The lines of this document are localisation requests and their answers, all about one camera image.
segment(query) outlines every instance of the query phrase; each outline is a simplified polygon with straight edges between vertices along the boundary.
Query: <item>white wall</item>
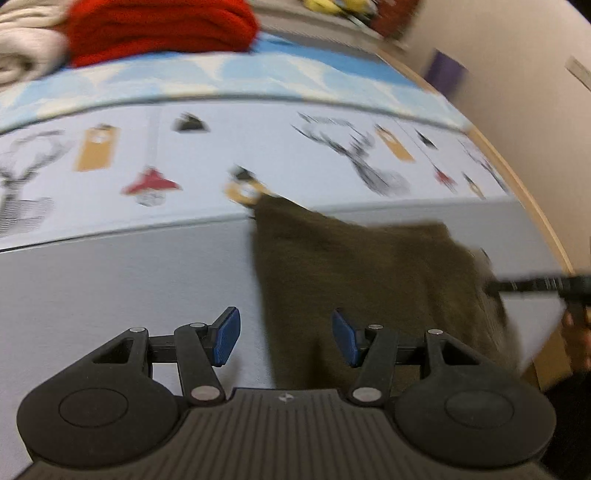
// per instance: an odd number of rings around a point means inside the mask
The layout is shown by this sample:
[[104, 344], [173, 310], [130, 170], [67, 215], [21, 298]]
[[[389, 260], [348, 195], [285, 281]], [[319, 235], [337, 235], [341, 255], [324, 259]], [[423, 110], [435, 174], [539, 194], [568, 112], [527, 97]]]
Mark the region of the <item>white wall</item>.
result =
[[566, 0], [424, 0], [406, 38], [424, 73], [438, 48], [469, 75], [454, 103], [537, 199], [577, 268], [590, 266], [591, 25]]

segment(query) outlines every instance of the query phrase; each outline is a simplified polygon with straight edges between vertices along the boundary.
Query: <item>white blanket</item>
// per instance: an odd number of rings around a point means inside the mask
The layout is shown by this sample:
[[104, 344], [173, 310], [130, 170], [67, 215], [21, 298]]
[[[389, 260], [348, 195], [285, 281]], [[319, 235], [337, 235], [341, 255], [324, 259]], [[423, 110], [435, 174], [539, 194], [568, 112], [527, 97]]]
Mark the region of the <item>white blanket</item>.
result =
[[65, 35], [42, 28], [0, 30], [0, 92], [53, 72], [67, 54]]
[[65, 20], [75, 0], [8, 0], [0, 7], [0, 31], [52, 27]]

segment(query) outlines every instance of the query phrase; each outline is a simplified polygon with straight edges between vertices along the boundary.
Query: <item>olive green cloth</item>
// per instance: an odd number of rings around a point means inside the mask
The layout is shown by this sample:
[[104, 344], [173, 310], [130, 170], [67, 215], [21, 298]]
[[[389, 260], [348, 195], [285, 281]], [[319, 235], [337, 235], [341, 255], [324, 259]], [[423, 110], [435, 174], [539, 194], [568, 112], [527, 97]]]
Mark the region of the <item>olive green cloth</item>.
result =
[[347, 389], [356, 372], [333, 340], [339, 307], [422, 337], [437, 327], [508, 369], [518, 347], [499, 297], [484, 294], [488, 259], [455, 243], [445, 225], [366, 228], [280, 197], [254, 207], [255, 268], [277, 388]]

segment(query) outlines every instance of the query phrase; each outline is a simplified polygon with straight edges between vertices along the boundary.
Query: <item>purple object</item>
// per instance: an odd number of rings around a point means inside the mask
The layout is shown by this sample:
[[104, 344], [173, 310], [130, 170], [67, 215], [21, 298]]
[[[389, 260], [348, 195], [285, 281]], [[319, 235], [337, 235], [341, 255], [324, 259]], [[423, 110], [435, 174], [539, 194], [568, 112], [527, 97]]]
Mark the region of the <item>purple object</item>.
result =
[[437, 50], [425, 80], [449, 100], [456, 93], [465, 71], [464, 65]]

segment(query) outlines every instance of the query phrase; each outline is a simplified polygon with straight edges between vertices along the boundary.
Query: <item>blue gripper pad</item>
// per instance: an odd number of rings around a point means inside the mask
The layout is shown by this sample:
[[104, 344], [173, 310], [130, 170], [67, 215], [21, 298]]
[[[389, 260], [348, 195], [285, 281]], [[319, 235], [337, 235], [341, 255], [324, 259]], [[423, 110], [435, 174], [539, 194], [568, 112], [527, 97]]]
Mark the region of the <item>blue gripper pad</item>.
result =
[[332, 314], [333, 337], [339, 347], [340, 353], [350, 367], [358, 367], [361, 364], [361, 353], [357, 345], [355, 328], [335, 310]]
[[237, 308], [228, 308], [213, 327], [217, 328], [216, 342], [213, 346], [213, 366], [221, 367], [230, 358], [230, 353], [240, 336], [240, 312]]

